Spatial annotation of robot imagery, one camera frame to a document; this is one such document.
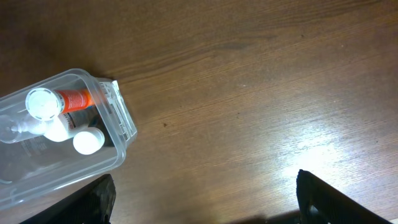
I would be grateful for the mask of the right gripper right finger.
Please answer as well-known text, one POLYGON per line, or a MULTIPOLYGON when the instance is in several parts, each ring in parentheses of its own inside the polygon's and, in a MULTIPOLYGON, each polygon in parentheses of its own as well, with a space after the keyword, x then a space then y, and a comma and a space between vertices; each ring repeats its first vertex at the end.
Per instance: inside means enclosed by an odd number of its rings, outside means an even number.
POLYGON ((391 224, 309 171, 299 170, 296 183, 301 223, 391 224))

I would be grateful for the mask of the white spray bottle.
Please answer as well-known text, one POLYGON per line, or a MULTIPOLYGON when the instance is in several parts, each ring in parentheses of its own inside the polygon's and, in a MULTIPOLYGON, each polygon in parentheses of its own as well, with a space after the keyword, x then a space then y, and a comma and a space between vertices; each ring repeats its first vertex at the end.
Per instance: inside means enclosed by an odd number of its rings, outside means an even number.
POLYGON ((61 114, 50 121, 37 120, 30 114, 1 115, 1 142, 12 144, 40 136, 63 142, 85 129, 90 119, 89 115, 80 112, 61 114))

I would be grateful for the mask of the orange tube white cap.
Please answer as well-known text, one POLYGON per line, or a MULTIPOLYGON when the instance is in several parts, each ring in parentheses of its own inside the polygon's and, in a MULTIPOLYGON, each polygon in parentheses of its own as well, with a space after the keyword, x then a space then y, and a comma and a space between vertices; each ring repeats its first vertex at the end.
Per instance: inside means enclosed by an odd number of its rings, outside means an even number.
POLYGON ((37 120, 50 121, 60 114, 85 110, 95 104, 87 89, 51 90, 34 88, 25 98, 25 107, 37 120))

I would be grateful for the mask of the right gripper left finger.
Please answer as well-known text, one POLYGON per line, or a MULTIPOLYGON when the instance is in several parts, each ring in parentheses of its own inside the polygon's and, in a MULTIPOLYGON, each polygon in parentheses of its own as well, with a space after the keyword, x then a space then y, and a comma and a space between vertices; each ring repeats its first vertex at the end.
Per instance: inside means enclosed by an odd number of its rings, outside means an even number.
POLYGON ((114 180, 105 174, 21 224, 110 224, 115 200, 114 180))

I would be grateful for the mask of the dark bottle white cap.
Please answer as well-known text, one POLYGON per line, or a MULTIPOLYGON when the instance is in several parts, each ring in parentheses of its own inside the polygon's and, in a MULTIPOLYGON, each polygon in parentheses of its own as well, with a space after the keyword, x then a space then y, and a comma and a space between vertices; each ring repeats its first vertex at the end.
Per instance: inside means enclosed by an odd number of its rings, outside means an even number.
POLYGON ((105 145, 107 139, 103 120, 100 115, 96 115, 87 128, 75 135, 73 146, 80 154, 90 155, 99 151, 105 145))

